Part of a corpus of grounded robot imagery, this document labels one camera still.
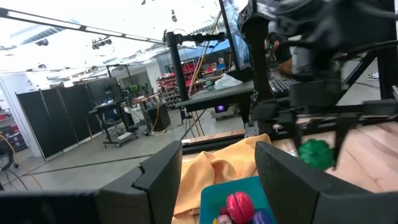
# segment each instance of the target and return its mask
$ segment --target purple ball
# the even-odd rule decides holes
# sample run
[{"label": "purple ball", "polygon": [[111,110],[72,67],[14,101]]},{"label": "purple ball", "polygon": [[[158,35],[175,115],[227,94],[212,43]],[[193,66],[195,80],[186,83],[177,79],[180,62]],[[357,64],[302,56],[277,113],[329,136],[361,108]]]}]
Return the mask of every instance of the purple ball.
[{"label": "purple ball", "polygon": [[257,210],[253,216],[253,224],[272,224],[272,217],[267,210]]}]

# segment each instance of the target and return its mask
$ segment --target white cloth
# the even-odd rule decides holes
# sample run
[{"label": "white cloth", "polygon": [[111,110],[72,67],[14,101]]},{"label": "white cloth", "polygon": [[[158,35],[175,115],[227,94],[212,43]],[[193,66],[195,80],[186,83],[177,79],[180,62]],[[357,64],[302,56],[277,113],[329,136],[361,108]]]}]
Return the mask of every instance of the white cloth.
[{"label": "white cloth", "polygon": [[221,90],[221,89],[224,89],[224,88],[237,86],[239,84],[242,84],[242,81],[239,81],[239,80],[235,79],[232,76],[224,75],[222,78],[220,78],[219,80],[215,81],[214,88],[216,90]]}]

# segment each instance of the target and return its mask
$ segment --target red ball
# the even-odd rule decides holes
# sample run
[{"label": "red ball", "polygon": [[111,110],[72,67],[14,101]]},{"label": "red ball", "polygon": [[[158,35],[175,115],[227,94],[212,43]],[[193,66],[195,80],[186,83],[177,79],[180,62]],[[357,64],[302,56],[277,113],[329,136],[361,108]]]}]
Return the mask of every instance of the red ball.
[{"label": "red ball", "polygon": [[254,205],[250,196],[244,192],[235,192],[226,199],[229,216],[236,224],[250,222],[254,215]]}]

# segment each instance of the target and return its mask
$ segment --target gray floor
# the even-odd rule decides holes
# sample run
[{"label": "gray floor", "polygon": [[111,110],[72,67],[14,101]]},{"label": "gray floor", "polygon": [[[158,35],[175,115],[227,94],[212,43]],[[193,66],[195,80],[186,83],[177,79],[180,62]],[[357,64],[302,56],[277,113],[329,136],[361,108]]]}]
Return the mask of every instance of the gray floor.
[{"label": "gray floor", "polygon": [[[345,74],[349,73],[356,64],[358,61],[349,62],[345,68]],[[380,99],[379,82],[366,79],[367,74],[376,71],[377,62],[374,62],[357,83],[349,89],[339,104],[352,105],[363,100]],[[132,140],[122,148],[113,146],[104,148],[101,143],[104,139],[102,135],[49,161],[32,157],[29,150],[19,152],[18,155],[44,189],[98,189],[137,166],[147,158],[147,155],[156,153],[173,140],[179,140],[185,133],[185,126],[178,126],[180,123],[179,111],[171,111],[170,118],[172,124],[168,128],[169,133],[159,136],[140,136],[139,139]],[[211,118],[208,111],[204,112],[200,120],[205,134],[243,128],[239,117],[216,121]],[[189,133],[187,137],[192,138],[192,134]],[[21,177],[29,189],[39,189],[39,186],[31,176],[27,175],[22,166],[18,169],[11,167],[11,170]],[[21,182],[11,173],[9,173],[9,177],[17,189],[24,189]],[[6,190],[15,190],[7,184],[4,172],[0,172],[0,182],[5,184]]]}]

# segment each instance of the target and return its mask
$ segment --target fluorescent light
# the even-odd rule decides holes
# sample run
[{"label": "fluorescent light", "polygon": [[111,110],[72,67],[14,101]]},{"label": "fluorescent light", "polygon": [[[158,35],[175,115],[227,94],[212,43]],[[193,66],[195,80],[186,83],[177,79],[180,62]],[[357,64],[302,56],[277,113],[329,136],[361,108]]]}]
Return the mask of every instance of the fluorescent light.
[{"label": "fluorescent light", "polygon": [[120,35],[120,36],[123,35],[122,33],[119,33],[119,32],[113,32],[113,31],[109,31],[109,30],[97,29],[97,28],[92,28],[92,27],[87,27],[86,30],[91,31],[91,32],[97,32],[100,34]]},{"label": "fluorescent light", "polygon": [[62,26],[62,27],[69,27],[72,29],[80,28],[80,25],[78,25],[78,24],[62,22],[62,21],[57,21],[57,20],[53,20],[53,19],[46,19],[46,18],[42,18],[42,17],[38,17],[38,16],[31,16],[31,15],[27,15],[27,14],[23,14],[23,13],[19,13],[19,12],[8,12],[8,16],[17,18],[17,19],[25,19],[25,20],[32,21],[32,22],[42,22],[42,23],[48,24],[49,26]]},{"label": "fluorescent light", "polygon": [[135,36],[135,35],[129,35],[129,34],[126,34],[126,37],[127,37],[127,38],[136,39],[136,40],[142,40],[142,41],[147,41],[147,40],[148,40],[147,38],[138,37],[138,36]]}]

